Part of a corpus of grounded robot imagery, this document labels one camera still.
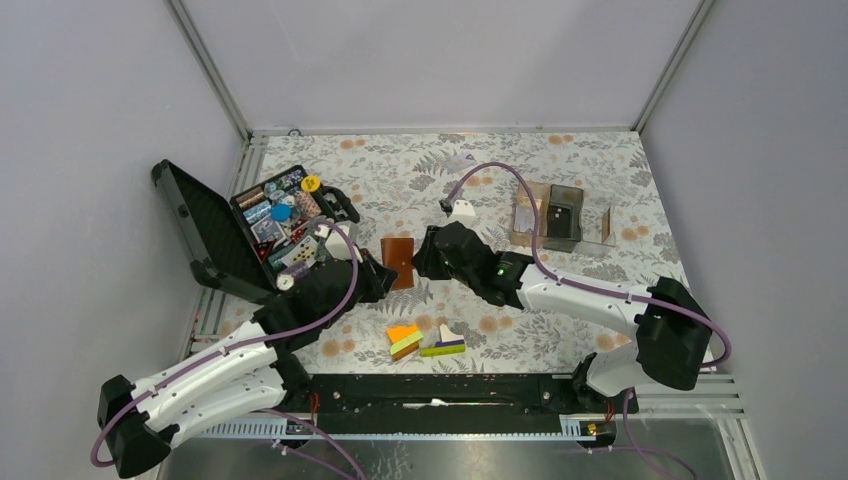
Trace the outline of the brown leather card holder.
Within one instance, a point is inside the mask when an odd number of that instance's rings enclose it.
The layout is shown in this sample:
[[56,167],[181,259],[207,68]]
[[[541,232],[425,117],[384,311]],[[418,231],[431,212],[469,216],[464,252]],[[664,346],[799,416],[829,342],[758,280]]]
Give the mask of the brown leather card holder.
[[414,239],[406,237],[383,238],[381,240],[381,253],[383,265],[398,274],[391,289],[413,288],[415,285],[414,267],[412,265]]

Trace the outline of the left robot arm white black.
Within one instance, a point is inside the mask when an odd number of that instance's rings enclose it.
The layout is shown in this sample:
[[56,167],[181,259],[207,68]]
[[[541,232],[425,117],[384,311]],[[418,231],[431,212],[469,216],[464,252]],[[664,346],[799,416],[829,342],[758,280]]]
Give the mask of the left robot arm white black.
[[357,304],[384,299],[398,276],[366,251],[352,260],[285,270],[276,297],[198,355],[138,380],[116,375],[105,381],[93,465],[133,478],[208,427],[279,404],[301,409],[311,379],[294,351]]

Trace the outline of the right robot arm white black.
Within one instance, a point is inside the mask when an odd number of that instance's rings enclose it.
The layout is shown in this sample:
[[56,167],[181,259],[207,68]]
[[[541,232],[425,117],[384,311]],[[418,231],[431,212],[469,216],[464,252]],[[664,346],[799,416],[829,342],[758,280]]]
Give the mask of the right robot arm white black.
[[535,258],[494,251],[459,222],[430,226],[412,264],[430,280],[456,280],[495,306],[566,314],[629,338],[588,356],[574,373],[575,402],[597,412],[631,387],[692,390],[712,335],[707,316],[677,280],[626,286],[544,268]]

